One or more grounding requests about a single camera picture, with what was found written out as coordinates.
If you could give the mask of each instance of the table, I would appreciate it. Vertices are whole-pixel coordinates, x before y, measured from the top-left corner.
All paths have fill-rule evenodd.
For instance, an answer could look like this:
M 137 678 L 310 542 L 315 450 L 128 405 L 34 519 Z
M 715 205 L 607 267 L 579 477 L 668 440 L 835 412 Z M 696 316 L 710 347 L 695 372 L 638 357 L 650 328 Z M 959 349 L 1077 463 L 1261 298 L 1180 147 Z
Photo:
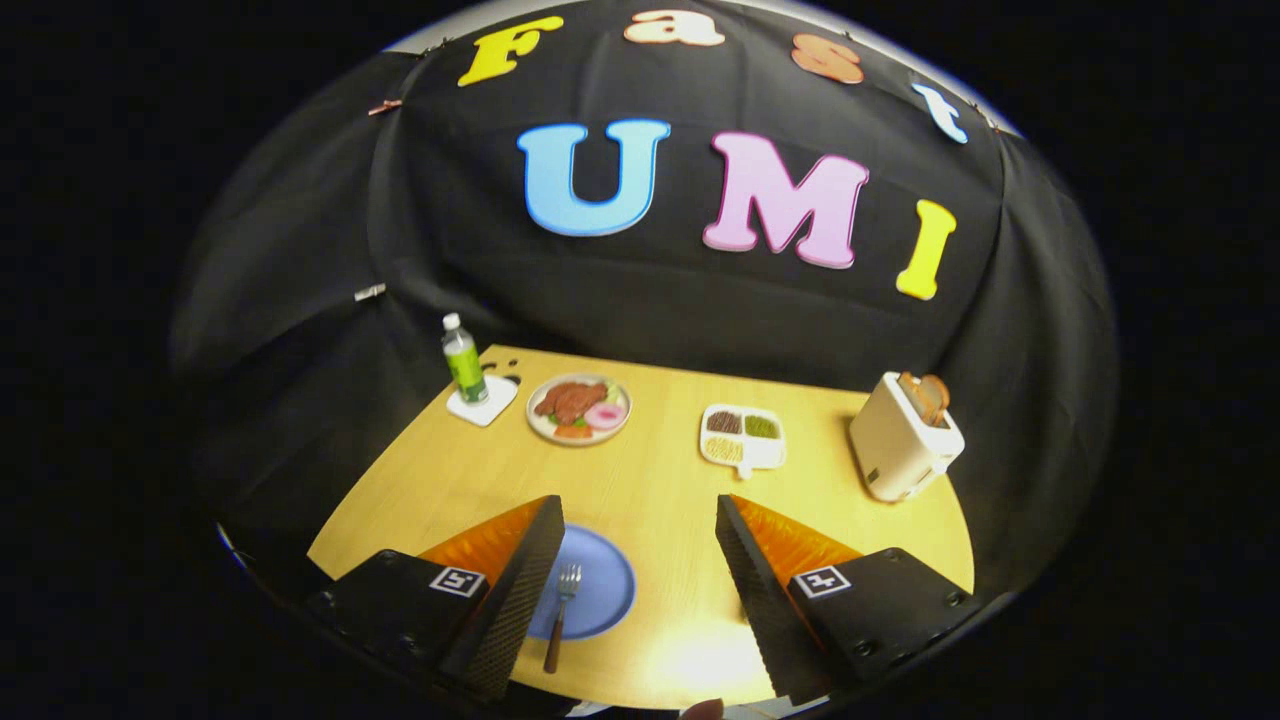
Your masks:
M 516 365 L 509 365 L 516 360 Z M 901 547 L 973 591 L 973 550 L 950 478 L 900 505 L 863 487 L 847 437 L 867 393 L 694 373 L 500 345 L 481 363 L 522 382 L 488 428 L 449 415 L 449 387 L 401 433 L 316 536 L 308 557 L 339 578 L 383 548 L 417 555 L 499 512 L 559 495 L 564 521 L 618 546 L 636 573 L 630 615 L 603 635 L 564 642 L 543 673 L 547 641 L 526 638 L 512 679 L 562 696 L 681 710 L 774 697 L 716 541 L 716 497 L 736 493 L 863 553 Z M 589 447 L 562 447 L 525 419 L 529 396 L 568 373 L 599 373 L 627 388 L 627 425 Z M 776 411 L 787 460 L 737 479 L 704 460 L 699 421 L 726 402 Z

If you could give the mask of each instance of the carrot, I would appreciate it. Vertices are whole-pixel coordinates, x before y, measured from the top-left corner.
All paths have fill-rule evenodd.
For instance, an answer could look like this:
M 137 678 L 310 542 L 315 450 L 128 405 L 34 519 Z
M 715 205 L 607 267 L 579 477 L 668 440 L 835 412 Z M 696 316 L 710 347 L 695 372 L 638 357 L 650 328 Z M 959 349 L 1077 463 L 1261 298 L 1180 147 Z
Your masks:
M 575 425 L 556 425 L 556 437 L 586 439 L 591 437 L 591 428 L 579 428 Z

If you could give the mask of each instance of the letter m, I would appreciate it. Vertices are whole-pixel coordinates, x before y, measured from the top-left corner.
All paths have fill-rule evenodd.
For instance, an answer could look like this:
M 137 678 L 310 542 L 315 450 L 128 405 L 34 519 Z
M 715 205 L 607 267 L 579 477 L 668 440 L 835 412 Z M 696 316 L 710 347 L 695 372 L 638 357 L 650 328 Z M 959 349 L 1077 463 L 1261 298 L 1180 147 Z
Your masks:
M 722 132 L 712 145 L 724 155 L 724 197 L 719 219 L 703 233 L 708 247 L 730 252 L 755 247 L 756 234 L 749 225 L 754 202 L 773 252 L 786 250 L 804 222 L 813 218 L 809 234 L 796 242 L 796 255 L 824 268 L 854 264 L 854 210 L 858 191 L 870 177 L 867 168 L 826 155 L 795 186 L 768 138 Z

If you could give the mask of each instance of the black fabric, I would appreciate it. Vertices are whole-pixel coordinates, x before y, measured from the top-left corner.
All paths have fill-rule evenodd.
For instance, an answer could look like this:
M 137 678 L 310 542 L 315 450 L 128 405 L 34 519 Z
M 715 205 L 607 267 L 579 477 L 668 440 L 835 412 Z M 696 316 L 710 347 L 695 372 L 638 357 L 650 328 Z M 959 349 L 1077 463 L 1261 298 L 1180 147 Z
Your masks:
M 1018 589 L 1070 532 L 1114 416 L 1111 306 L 1080 213 L 1043 159 L 960 99 L 969 142 L 934 127 L 915 72 L 763 10 L 669 4 L 716 19 L 724 45 L 622 38 L 652 4 L 559 14 L 517 69 L 460 88 L 476 37 L 421 58 L 381 54 L 298 110 L 210 213 L 174 320 L 173 363 L 200 409 L 195 457 L 223 515 L 307 538 L 369 464 L 448 384 L 439 318 L 486 342 L 870 391 L 884 370 L 938 373 L 966 450 L 952 465 L 978 592 Z M 791 38 L 852 46 L 867 79 L 799 69 Z M 369 117 L 384 99 L 397 110 Z M 617 188 L 609 122 L 673 126 L 646 217 L 605 237 L 529 217 L 516 138 L 581 123 L 575 187 Z M 854 266 L 701 242 L 721 202 L 719 131 L 772 140 L 796 182 L 823 155 L 865 165 Z M 957 220 L 938 295 L 895 288 L 928 199 Z M 760 232 L 758 220 L 754 228 Z M 355 302 L 375 283 L 387 292 Z

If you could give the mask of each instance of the fork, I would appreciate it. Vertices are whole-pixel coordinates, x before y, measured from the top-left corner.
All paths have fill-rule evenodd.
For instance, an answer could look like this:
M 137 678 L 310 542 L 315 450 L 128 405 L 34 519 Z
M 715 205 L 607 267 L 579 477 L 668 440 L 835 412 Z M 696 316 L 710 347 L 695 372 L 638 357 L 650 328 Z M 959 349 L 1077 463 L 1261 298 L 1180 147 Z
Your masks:
M 577 585 L 581 582 L 581 565 L 571 562 L 561 568 L 559 579 L 556 582 L 556 592 L 561 596 L 561 609 L 559 614 L 556 615 L 556 626 L 552 628 L 552 642 L 547 646 L 547 660 L 543 662 L 543 670 L 547 673 L 554 673 L 559 664 L 559 639 L 561 634 L 564 633 L 564 605 L 577 594 Z

